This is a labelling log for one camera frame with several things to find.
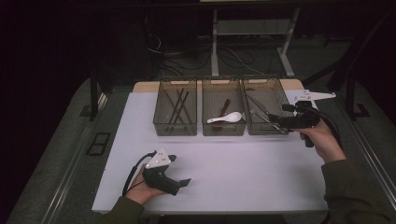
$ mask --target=hand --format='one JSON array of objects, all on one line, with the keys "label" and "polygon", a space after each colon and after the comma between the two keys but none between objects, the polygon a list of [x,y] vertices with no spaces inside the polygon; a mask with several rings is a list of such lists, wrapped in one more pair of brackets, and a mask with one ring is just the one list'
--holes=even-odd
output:
[{"label": "hand", "polygon": [[143,164],[140,168],[139,174],[137,174],[134,181],[132,181],[132,188],[125,194],[125,197],[142,205],[155,196],[165,194],[162,190],[152,189],[146,184],[145,179],[142,176],[145,167],[146,164]]},{"label": "hand", "polygon": [[308,136],[312,140],[318,155],[325,163],[347,159],[332,135],[332,131],[323,120],[314,128],[294,129],[294,131],[300,133],[301,139],[305,140]]}]

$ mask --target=green sleeve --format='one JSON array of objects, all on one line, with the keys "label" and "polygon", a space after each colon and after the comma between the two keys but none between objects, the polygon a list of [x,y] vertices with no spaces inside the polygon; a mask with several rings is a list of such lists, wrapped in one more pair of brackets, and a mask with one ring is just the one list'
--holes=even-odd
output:
[{"label": "green sleeve", "polygon": [[97,224],[137,224],[143,210],[140,203],[119,197],[113,209],[102,215]]},{"label": "green sleeve", "polygon": [[326,183],[324,200],[331,223],[391,223],[390,216],[375,191],[360,178],[349,161],[334,161],[322,166]]}]

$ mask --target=dark background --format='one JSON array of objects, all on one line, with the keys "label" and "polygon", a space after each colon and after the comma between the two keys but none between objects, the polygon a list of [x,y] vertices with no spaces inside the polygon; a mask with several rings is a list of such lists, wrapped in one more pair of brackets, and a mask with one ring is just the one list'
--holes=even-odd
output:
[{"label": "dark background", "polygon": [[[82,3],[94,6],[106,1]],[[282,17],[285,12],[281,8],[272,8],[271,16]],[[378,1],[305,6],[295,36],[359,36],[362,40],[387,8],[389,3]],[[249,9],[235,14],[227,9],[222,15],[256,19],[260,13]],[[393,122],[395,101],[386,100],[381,92],[396,96],[394,82],[387,81],[394,80],[396,74],[392,54],[396,49],[395,15],[393,11],[384,21],[353,69]],[[145,47],[149,34],[192,52],[198,35],[211,35],[211,22],[209,9],[95,11],[66,1],[1,1],[0,223],[7,221],[74,92],[92,71],[98,74],[104,91],[118,84],[150,80],[156,69]]]}]

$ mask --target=table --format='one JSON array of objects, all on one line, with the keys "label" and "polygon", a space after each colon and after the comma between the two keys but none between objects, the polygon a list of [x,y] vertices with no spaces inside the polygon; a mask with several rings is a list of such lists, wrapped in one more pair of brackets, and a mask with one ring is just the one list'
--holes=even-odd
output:
[{"label": "table", "polygon": [[[281,83],[294,104],[303,91],[297,79]],[[107,160],[92,210],[105,213],[120,197],[132,167],[161,147],[177,155],[166,174],[176,181],[191,178],[177,196],[148,202],[146,215],[274,214],[327,210],[323,200],[323,164],[299,134],[209,137],[198,123],[196,136],[159,137],[152,118],[159,82],[137,83],[130,94]],[[198,120],[201,94],[198,83]]]}]

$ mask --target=floor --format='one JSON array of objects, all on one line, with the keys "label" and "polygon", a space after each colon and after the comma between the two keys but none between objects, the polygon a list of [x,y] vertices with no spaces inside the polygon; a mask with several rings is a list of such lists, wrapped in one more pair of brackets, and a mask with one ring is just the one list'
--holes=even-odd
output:
[{"label": "floor", "polygon": [[[219,73],[221,75],[272,74],[286,78],[282,64],[277,57],[276,47],[281,38],[249,37],[219,40]],[[324,46],[325,38],[292,39],[288,57],[295,78],[304,80],[324,67],[337,61],[347,50],[348,42],[334,42]],[[203,37],[198,54],[186,56],[169,49],[172,60],[158,62],[158,76],[204,76],[211,74],[210,51]],[[305,86],[311,91],[325,91],[331,74]],[[8,223],[95,223],[101,216],[91,211],[111,144],[117,132],[129,92],[133,86],[116,86],[111,94],[104,96],[100,112],[94,121],[84,113],[90,103],[89,80],[81,84],[75,93],[64,118],[40,163],[35,169],[27,188],[16,205]],[[359,118],[353,122],[344,112],[345,87],[338,91],[337,99],[318,102],[318,108],[336,120],[341,130],[346,155],[355,163],[361,174],[378,192],[396,220],[394,204],[389,202],[386,184],[377,181],[375,168],[370,166],[364,150],[371,148],[390,180],[396,178],[395,126],[385,116],[370,94],[359,85],[356,89],[356,103],[362,103],[371,117]],[[110,140],[102,156],[85,154],[97,133],[110,133]],[[160,223],[320,223],[326,213],[285,214],[278,216],[198,216],[162,217]]]}]

